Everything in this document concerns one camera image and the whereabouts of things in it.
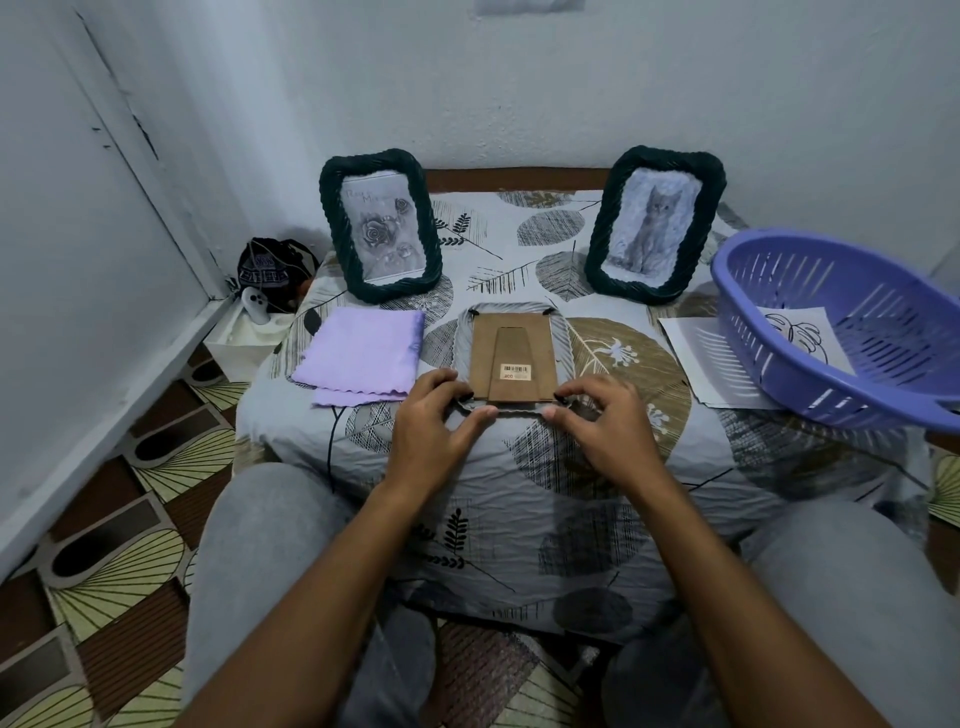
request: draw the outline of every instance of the hand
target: hand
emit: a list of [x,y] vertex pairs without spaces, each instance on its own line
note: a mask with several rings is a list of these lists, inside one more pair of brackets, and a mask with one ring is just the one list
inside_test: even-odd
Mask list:
[[589,395],[603,408],[588,422],[565,407],[543,408],[543,418],[566,430],[596,470],[621,490],[672,478],[660,460],[654,431],[636,387],[609,375],[581,376],[557,388],[557,397]]
[[473,443],[496,419],[496,407],[487,405],[473,410],[453,432],[446,428],[447,406],[473,392],[469,384],[456,378],[452,369],[426,373],[396,412],[384,484],[414,496],[418,505],[445,485]]

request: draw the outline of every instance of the plastic basket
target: plastic basket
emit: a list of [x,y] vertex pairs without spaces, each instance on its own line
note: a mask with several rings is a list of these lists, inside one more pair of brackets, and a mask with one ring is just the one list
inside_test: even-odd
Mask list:
[[[895,260],[828,237],[744,231],[712,263],[717,315],[767,395],[847,429],[921,425],[960,433],[960,303]],[[757,310],[827,310],[856,376],[788,342]]]

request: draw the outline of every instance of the gray kitten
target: gray kitten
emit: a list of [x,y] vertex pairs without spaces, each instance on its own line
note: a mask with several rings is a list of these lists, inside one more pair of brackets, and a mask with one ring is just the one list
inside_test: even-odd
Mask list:
[[636,232],[636,237],[627,246],[622,256],[611,262],[633,273],[651,273],[653,264],[663,257],[662,247],[666,229],[670,225],[670,218],[673,217],[682,194],[682,190],[679,190],[672,195],[664,195],[654,187],[647,199],[647,214]]

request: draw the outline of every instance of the dark green picture frame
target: dark green picture frame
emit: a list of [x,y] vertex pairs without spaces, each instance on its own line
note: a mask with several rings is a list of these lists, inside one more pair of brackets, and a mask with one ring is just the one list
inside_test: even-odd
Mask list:
[[[363,279],[363,264],[353,247],[352,229],[340,198],[340,190],[346,177],[363,177],[385,169],[406,175],[410,199],[417,208],[418,237],[423,245],[426,267],[419,278],[373,285]],[[430,204],[423,168],[412,154],[402,149],[388,149],[375,155],[331,157],[320,173],[320,202],[330,224],[333,249],[337,252],[337,260],[347,279],[347,290],[360,301],[384,303],[400,296],[426,293],[437,284],[444,269],[444,258],[440,252],[440,240],[433,222],[433,206]]]
[[[686,172],[700,180],[702,186],[693,203],[693,220],[677,249],[673,273],[662,286],[653,288],[639,281],[612,279],[600,266],[610,252],[613,223],[620,214],[623,187],[638,168],[656,172]],[[649,305],[670,303],[682,294],[690,283],[700,253],[707,242],[720,196],[727,187],[723,163],[708,152],[670,152],[665,149],[636,146],[626,152],[610,170],[604,186],[600,211],[593,225],[590,248],[584,266],[587,280],[598,293],[621,296]]]

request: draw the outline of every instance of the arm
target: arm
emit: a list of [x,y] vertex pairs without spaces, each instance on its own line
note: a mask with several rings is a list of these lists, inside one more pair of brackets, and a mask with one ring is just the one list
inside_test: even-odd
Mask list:
[[180,716],[177,728],[326,725],[357,659],[387,572],[417,513],[496,417],[481,407],[450,432],[444,411],[469,394],[456,372],[417,380],[396,413],[387,472]]
[[636,388],[610,376],[585,376],[557,390],[559,397],[581,394],[604,408],[595,423],[560,407],[544,417],[576,438],[593,467],[643,518],[731,722],[741,728],[889,728],[700,515],[660,461]]

